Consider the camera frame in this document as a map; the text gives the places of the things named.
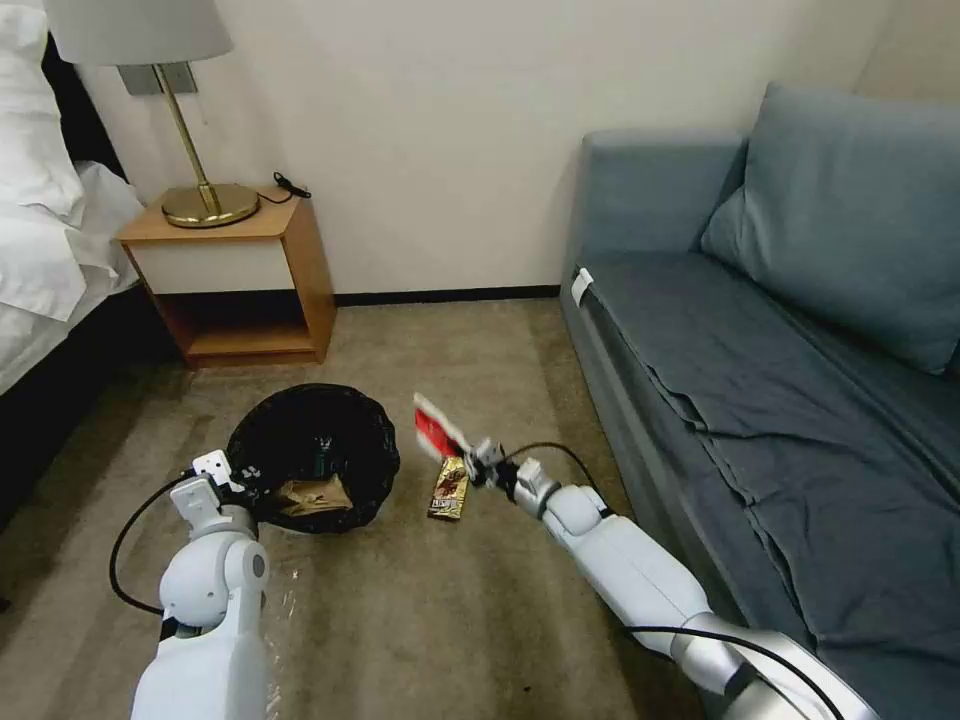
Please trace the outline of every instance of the beige carpet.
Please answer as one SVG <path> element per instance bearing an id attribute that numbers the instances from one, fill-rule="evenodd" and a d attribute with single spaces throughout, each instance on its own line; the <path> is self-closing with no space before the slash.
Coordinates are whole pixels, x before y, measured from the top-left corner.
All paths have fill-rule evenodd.
<path id="1" fill-rule="evenodd" d="M 264 529 L 270 720 L 700 716 L 691 686 L 621 635 L 570 559 L 502 496 L 471 490 L 459 524 L 425 517 L 437 468 L 417 450 L 414 391 L 471 438 L 568 443 L 628 507 L 559 305 L 543 300 L 344 309 L 323 366 L 120 378 L 0 537 L 0 595 L 13 603 L 0 615 L 5 717 L 127 717 L 158 627 L 110 592 L 117 530 L 259 400 L 309 381 L 379 400 L 402 466 L 366 528 Z M 540 457 L 577 479 L 563 458 Z M 148 512 L 122 562 L 128 589 L 154 600 L 184 539 L 172 507 Z"/>

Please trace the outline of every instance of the wall plate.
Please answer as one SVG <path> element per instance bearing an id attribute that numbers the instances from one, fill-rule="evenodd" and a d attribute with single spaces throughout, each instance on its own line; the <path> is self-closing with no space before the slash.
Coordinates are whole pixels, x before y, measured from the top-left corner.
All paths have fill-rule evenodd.
<path id="1" fill-rule="evenodd" d="M 195 93 L 197 84 L 193 80 L 189 63 L 164 63 L 167 79 L 174 93 Z M 162 95 L 160 83 L 153 74 L 150 65 L 119 65 L 117 70 L 131 95 Z"/>

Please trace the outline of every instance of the throw pillow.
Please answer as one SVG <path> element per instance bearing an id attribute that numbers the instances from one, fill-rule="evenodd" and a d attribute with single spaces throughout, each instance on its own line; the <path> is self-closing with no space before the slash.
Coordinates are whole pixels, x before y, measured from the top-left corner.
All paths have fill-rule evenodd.
<path id="1" fill-rule="evenodd" d="M 941 373 L 960 338 L 960 108 L 771 84 L 702 249 Z"/>

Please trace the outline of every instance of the black garbage bag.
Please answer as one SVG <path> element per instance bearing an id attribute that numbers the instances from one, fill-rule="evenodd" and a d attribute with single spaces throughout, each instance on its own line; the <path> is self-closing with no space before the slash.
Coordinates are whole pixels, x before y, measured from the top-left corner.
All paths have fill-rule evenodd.
<path id="1" fill-rule="evenodd" d="M 227 459 L 260 522 L 306 533 L 366 525 L 400 469 L 380 403 L 343 385 L 296 385 L 247 413 Z"/>

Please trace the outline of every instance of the sofa armrest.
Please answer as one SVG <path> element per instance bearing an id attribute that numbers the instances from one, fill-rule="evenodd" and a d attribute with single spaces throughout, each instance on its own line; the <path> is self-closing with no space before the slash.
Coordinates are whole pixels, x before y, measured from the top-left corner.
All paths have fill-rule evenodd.
<path id="1" fill-rule="evenodd" d="M 587 135 L 565 279 L 596 253 L 692 249 L 743 183 L 746 146 L 733 132 Z"/>

